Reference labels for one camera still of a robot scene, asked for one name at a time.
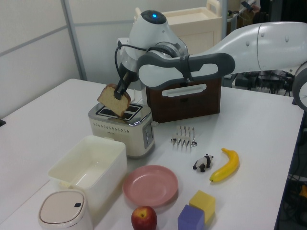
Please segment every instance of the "brown wooden box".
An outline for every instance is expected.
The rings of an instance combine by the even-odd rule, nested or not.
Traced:
[[[174,84],[163,90],[184,86],[206,84],[207,88],[200,92],[177,97],[162,96],[163,90],[152,90],[146,87],[147,105],[153,113],[153,120],[159,123],[177,121],[192,117],[218,114],[220,112],[221,78]]]

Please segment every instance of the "wall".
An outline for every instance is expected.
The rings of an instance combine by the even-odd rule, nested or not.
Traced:
[[[117,83],[114,52],[119,37],[128,37],[135,8],[160,12],[205,7],[206,0],[67,0],[83,77],[88,81]],[[139,82],[130,88],[140,89]]]
[[[62,3],[0,0],[0,119],[80,78]]]

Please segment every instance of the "white bin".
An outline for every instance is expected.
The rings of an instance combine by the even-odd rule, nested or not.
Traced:
[[[79,190],[49,195],[42,204],[38,222],[43,230],[92,230],[86,197]]]
[[[49,170],[48,176],[57,191],[83,191],[95,216],[126,173],[124,143],[87,136]]]

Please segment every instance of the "cable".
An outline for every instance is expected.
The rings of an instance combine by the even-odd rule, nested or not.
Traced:
[[[245,25],[245,22],[244,22],[244,21],[251,21],[251,17],[250,17],[248,14],[246,14],[245,12],[239,13],[239,12],[234,12],[234,11],[232,11],[232,13],[233,13],[233,14],[237,14],[237,16],[240,17],[240,18],[243,20],[243,25]]]
[[[299,169],[299,166],[300,166],[300,157],[299,157],[298,146],[296,146],[296,151],[297,151],[297,154],[295,154],[295,155],[297,155],[297,157],[298,157],[297,167],[296,167],[295,171],[292,173],[292,175],[290,176],[290,178],[287,179],[287,184],[285,186],[285,194],[284,194],[283,203],[282,203],[282,207],[283,207],[283,210],[284,210],[287,218],[286,219],[280,218],[280,221],[288,221],[288,220],[293,219],[293,217],[295,216],[295,212],[297,210],[297,207],[298,207],[298,204],[296,204],[295,200],[292,199],[291,193],[288,191],[288,190],[291,191],[291,188],[289,188],[289,187],[290,187],[291,183],[293,182],[293,176],[296,174],[296,172],[297,172],[297,170]]]
[[[122,48],[123,46],[127,46],[127,47],[130,47],[130,48],[134,48],[134,49],[137,49],[137,50],[142,50],[142,51],[146,51],[147,49],[144,49],[144,48],[139,48],[139,47],[136,47],[136,46],[131,46],[131,45],[126,45],[126,44],[121,44],[119,45],[116,50],[115,50],[115,54],[114,54],[114,60],[115,60],[115,67],[116,67],[116,70],[117,70],[117,73],[119,75],[119,77],[122,79],[122,77],[120,76],[119,74],[119,68],[118,68],[118,64],[117,64],[117,52],[120,48]]]
[[[301,173],[300,173],[300,175],[299,175],[298,181],[301,179],[302,174],[303,174],[303,172],[304,172],[304,169],[305,169],[306,167],[307,167],[307,161],[306,161],[306,163],[305,163],[305,165],[304,165],[304,167],[303,167],[303,169],[302,169],[302,171],[301,171]]]

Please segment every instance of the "pink plate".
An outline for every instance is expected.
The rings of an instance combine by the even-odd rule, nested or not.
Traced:
[[[127,199],[139,206],[158,207],[167,203],[178,190],[176,175],[166,167],[147,165],[129,174],[123,184]]]

